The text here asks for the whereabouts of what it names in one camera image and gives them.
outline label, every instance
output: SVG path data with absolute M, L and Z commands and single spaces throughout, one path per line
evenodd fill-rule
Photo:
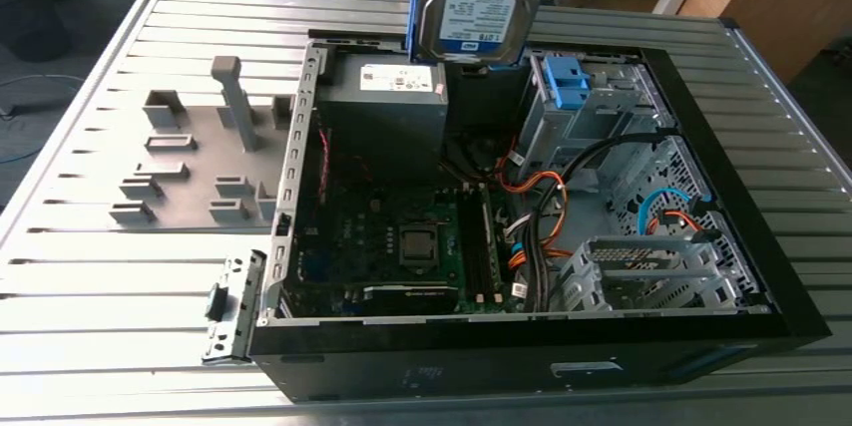
M 362 67 L 362 90 L 431 92 L 431 67 L 366 64 Z
M 515 150 L 508 152 L 508 159 L 519 167 L 523 165 L 523 155 L 519 152 L 516 152 Z
M 446 0 L 440 39 L 448 50 L 494 50 L 506 38 L 515 0 Z
M 527 298 L 527 285 L 523 283 L 512 283 L 511 295 L 516 298 Z

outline black cable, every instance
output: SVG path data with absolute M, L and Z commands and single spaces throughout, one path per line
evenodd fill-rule
M 470 169 L 474 170 L 475 174 L 482 177 L 486 182 L 491 181 L 491 173 L 479 166 L 474 153 L 470 149 L 470 143 L 464 142 L 462 139 L 458 139 L 456 143 L 459 152 L 462 153 L 462 158 L 464 159 L 464 162 L 467 163 Z
M 464 171 L 464 169 L 458 165 L 458 163 L 450 158 L 450 151 L 447 148 L 447 143 L 440 146 L 440 157 L 439 157 L 440 166 L 447 170 L 447 172 L 456 177 L 462 182 L 468 182 L 470 184 L 483 184 L 488 183 L 488 178 L 483 177 L 479 172 L 475 174 L 470 174 Z
M 538 276 L 539 276 L 539 284 L 540 284 L 539 294 L 538 294 L 539 307 L 542 312 L 548 312 L 550 311 L 550 294 L 548 294 L 550 293 L 550 271 L 547 270 L 544 250 L 543 250 L 543 247 L 540 246 L 540 242 L 536 241 L 536 237 L 532 236 L 532 231 L 530 232 L 530 239 L 532 240 L 534 243 L 539 244 L 539 247 L 534 249 L 542 254 L 542 259 L 540 261 L 535 262 L 534 267 L 538 267 Z
M 524 245 L 524 248 L 526 248 L 530 228 L 528 226 L 523 226 L 522 228 L 523 230 L 520 232 L 520 238 L 522 238 L 522 244 Z M 526 269 L 528 270 L 528 275 L 526 276 L 527 277 L 527 297 L 523 301 L 523 312 L 534 313 L 534 312 L 538 312 L 538 305 L 539 305 L 539 299 L 540 299 L 539 275 L 538 275 L 538 270 L 532 266 L 532 263 L 530 261 L 527 261 L 527 263 L 522 267 L 526 267 Z
M 564 172 L 562 173 L 562 181 L 564 182 L 567 186 L 568 181 L 571 180 L 571 177 L 574 176 L 574 173 L 578 170 L 580 170 L 586 166 L 586 164 L 588 164 L 588 162 L 591 162 L 598 157 L 598 155 L 607 152 L 614 147 L 622 144 L 656 144 L 659 142 L 663 142 L 670 137 L 672 137 L 671 133 L 656 132 L 650 134 L 626 134 L 619 137 L 612 137 L 610 139 L 602 140 L 600 142 L 588 146 L 574 158 L 574 160 L 571 160 L 571 163 L 568 164 L 568 166 L 564 169 Z M 527 262 L 532 263 L 532 265 L 530 266 L 531 270 L 539 269 L 539 270 L 547 271 L 547 263 L 544 261 L 544 250 L 542 248 L 540 241 L 538 240 L 539 238 L 538 222 L 540 219 L 542 212 L 544 211 L 544 208 L 547 206 L 547 202 L 550 198 L 554 196 L 554 194 L 556 193 L 556 187 L 558 187 L 556 183 L 554 183 L 550 186 L 547 191 L 544 191 L 544 194 L 542 195 L 536 206 L 532 208 L 532 211 L 530 212 L 530 221 L 527 222 L 527 229 L 528 229 L 527 241 L 523 243 L 523 251 L 527 256 Z M 568 275 L 566 275 L 556 281 L 556 285 L 548 291 L 547 298 L 544 300 L 546 305 L 550 304 L 550 301 L 552 300 L 556 292 L 564 285 L 567 279 L 568 279 Z

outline slotted metal surface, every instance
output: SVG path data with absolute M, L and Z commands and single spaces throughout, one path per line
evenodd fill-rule
M 531 37 L 668 50 L 828 318 L 831 338 L 664 390 L 314 409 L 294 406 L 254 366 L 200 366 L 206 294 L 222 261 L 235 248 L 264 247 L 266 236 L 62 228 L 120 197 L 106 185 L 150 131 L 140 112 L 148 89 L 178 90 L 190 106 L 223 105 L 210 61 L 239 55 L 250 100 L 268 105 L 296 89 L 310 28 L 402 33 L 407 18 L 406 0 L 138 0 L 0 218 L 0 417 L 364 424 L 371 419 L 358 411 L 382 410 L 386 420 L 408 424 L 623 424 L 628 417 L 632 424 L 695 425 L 716 424 L 723 408 L 730 424 L 768 416 L 783 424 L 790 418 L 846 424 L 847 415 L 831 411 L 852 400 L 850 176 L 744 39 L 714 20 L 543 9 Z M 650 399 L 664 401 L 612 404 Z M 526 409 L 487 411 L 508 406 Z

